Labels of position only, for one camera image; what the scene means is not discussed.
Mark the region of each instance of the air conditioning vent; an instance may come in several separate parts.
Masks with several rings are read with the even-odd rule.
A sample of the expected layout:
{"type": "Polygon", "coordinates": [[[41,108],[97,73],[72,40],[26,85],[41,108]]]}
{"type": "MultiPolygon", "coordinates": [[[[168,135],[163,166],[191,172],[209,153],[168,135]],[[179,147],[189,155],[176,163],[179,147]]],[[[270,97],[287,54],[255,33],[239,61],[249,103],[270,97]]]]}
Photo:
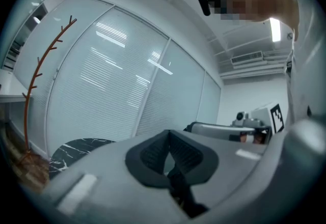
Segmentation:
{"type": "Polygon", "coordinates": [[[262,60],[263,60],[263,53],[261,51],[258,51],[258,52],[253,52],[253,53],[233,57],[231,58],[231,63],[233,66],[236,66],[240,64],[247,64],[247,63],[257,62],[262,60]]]}

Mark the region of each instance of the wall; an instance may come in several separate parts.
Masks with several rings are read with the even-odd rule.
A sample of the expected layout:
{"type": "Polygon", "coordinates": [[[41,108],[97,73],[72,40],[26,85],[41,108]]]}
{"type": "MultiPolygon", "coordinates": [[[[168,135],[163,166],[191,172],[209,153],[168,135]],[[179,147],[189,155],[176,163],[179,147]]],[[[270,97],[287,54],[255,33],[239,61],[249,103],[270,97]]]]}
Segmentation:
{"type": "Polygon", "coordinates": [[[32,2],[40,3],[42,0],[17,0],[0,36],[0,64],[2,65],[6,58],[8,49],[13,41],[19,28],[31,14],[31,12],[37,8],[33,6],[32,2]]]}
{"type": "Polygon", "coordinates": [[[211,77],[223,86],[214,52],[201,32],[182,12],[165,0],[102,0],[120,6],[155,25],[185,49],[211,77]]]}
{"type": "Polygon", "coordinates": [[[287,117],[288,101],[284,76],[230,81],[222,89],[217,124],[230,125],[238,112],[250,112],[269,102],[278,102],[282,117],[287,117]]]}

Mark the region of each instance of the black marble table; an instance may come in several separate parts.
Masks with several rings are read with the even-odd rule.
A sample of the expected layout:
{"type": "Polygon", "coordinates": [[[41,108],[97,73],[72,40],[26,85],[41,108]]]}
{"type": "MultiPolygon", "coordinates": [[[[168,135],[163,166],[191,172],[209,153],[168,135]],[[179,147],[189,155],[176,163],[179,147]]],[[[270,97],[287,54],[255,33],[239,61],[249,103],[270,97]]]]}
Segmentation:
{"type": "Polygon", "coordinates": [[[61,145],[53,154],[49,163],[49,179],[69,168],[74,162],[83,158],[94,149],[114,143],[106,139],[76,139],[61,145]]]}

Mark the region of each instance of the horizontal blind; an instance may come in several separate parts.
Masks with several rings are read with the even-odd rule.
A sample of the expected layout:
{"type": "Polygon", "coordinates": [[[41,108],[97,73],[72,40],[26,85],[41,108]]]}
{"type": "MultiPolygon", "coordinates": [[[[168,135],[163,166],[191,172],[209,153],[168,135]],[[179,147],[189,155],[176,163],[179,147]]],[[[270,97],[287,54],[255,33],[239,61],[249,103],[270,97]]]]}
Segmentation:
{"type": "Polygon", "coordinates": [[[196,120],[204,69],[171,41],[148,96],[137,135],[184,129],[196,120]]]}
{"type": "Polygon", "coordinates": [[[206,73],[202,100],[198,112],[197,121],[207,124],[216,124],[220,106],[221,88],[206,73]]]}
{"type": "Polygon", "coordinates": [[[130,138],[157,62],[167,43],[118,8],[100,17],[62,64],[50,96],[46,135],[50,155],[78,138],[130,138]]]}
{"type": "MultiPolygon", "coordinates": [[[[37,66],[37,57],[43,56],[61,31],[61,26],[65,27],[69,23],[70,15],[77,19],[77,22],[60,38],[63,42],[57,42],[55,44],[57,49],[52,50],[44,60],[39,70],[43,75],[36,78],[37,88],[32,90],[33,96],[29,104],[29,137],[43,151],[45,151],[45,108],[56,69],[80,34],[110,6],[95,0],[65,0],[42,19],[21,49],[14,74],[28,88],[37,66]]],[[[17,106],[24,107],[24,103],[11,105],[10,118],[16,126],[21,126],[23,114],[22,109],[17,106]]]]}

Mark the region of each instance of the coat rack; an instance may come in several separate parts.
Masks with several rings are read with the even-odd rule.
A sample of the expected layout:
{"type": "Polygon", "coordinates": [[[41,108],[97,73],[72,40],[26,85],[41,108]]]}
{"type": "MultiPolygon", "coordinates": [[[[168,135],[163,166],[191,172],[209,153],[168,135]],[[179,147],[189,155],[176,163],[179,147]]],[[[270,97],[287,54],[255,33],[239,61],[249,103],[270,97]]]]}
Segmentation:
{"type": "Polygon", "coordinates": [[[37,88],[37,86],[34,85],[34,81],[37,77],[41,76],[42,73],[39,74],[39,70],[40,67],[42,66],[43,61],[45,60],[47,54],[49,54],[49,52],[51,50],[55,50],[57,47],[54,47],[54,45],[57,42],[62,42],[62,40],[60,40],[60,37],[62,36],[63,33],[65,33],[76,21],[77,19],[71,20],[72,16],[70,16],[70,20],[69,20],[69,24],[63,28],[61,26],[61,31],[60,33],[56,36],[56,38],[52,41],[52,43],[49,45],[49,47],[47,48],[47,50],[45,51],[45,53],[43,54],[42,58],[39,59],[39,57],[37,57],[37,62],[38,65],[35,69],[34,75],[32,77],[31,83],[30,83],[30,87],[28,89],[27,95],[25,93],[22,93],[23,96],[26,99],[25,102],[25,110],[24,110],[24,137],[25,137],[25,154],[22,156],[22,158],[19,160],[17,165],[20,165],[26,158],[31,158],[31,160],[33,161],[33,157],[40,157],[39,155],[33,154],[31,152],[30,146],[29,146],[29,139],[28,139],[28,133],[27,133],[27,116],[28,116],[28,108],[29,108],[29,102],[30,102],[30,97],[31,97],[31,91],[34,88],[37,88]]]}

